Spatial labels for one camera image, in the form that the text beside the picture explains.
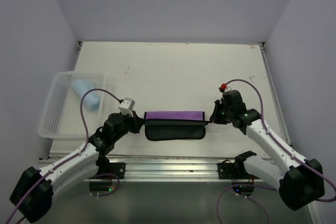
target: perforated basket side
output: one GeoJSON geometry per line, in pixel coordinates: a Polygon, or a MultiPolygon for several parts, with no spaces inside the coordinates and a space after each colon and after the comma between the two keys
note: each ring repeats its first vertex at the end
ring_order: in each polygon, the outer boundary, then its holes
{"type": "Polygon", "coordinates": [[[55,89],[52,93],[50,105],[43,124],[44,131],[56,133],[67,91],[68,89],[61,83],[57,82],[55,84],[55,89]]]}

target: gray wall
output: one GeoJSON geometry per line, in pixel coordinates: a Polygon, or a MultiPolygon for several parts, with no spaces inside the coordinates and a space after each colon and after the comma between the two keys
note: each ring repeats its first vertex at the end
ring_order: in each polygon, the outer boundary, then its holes
{"type": "Polygon", "coordinates": [[[53,76],[73,67],[77,42],[56,0],[0,0],[0,223],[21,173],[46,142],[37,126],[53,76]]]}
{"type": "Polygon", "coordinates": [[[57,0],[80,40],[266,41],[289,0],[57,0]]]}
{"type": "MultiPolygon", "coordinates": [[[[266,54],[291,141],[323,164],[336,182],[336,0],[291,0],[266,43],[266,54]]],[[[326,184],[326,196],[334,196],[326,184]]],[[[335,223],[336,202],[319,203],[335,223]]]]}

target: black fabric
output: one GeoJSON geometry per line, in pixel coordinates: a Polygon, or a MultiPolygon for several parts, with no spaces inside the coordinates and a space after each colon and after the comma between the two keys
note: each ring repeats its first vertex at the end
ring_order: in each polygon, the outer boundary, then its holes
{"type": "Polygon", "coordinates": [[[145,135],[150,141],[202,139],[208,122],[195,120],[147,119],[145,135]]]}

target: red cap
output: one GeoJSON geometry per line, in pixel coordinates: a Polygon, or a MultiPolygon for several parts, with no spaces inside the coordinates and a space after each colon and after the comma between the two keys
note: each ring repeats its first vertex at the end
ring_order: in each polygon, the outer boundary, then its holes
{"type": "Polygon", "coordinates": [[[222,90],[225,90],[225,89],[227,88],[227,85],[226,85],[225,83],[223,83],[223,84],[220,86],[220,88],[221,88],[222,90]]]}

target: black and purple pouch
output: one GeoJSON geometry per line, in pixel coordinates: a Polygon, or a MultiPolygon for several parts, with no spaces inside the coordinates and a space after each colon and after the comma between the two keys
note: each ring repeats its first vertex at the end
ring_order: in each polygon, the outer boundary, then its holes
{"type": "Polygon", "coordinates": [[[202,139],[204,116],[204,111],[145,112],[145,135],[151,141],[202,139]]]}

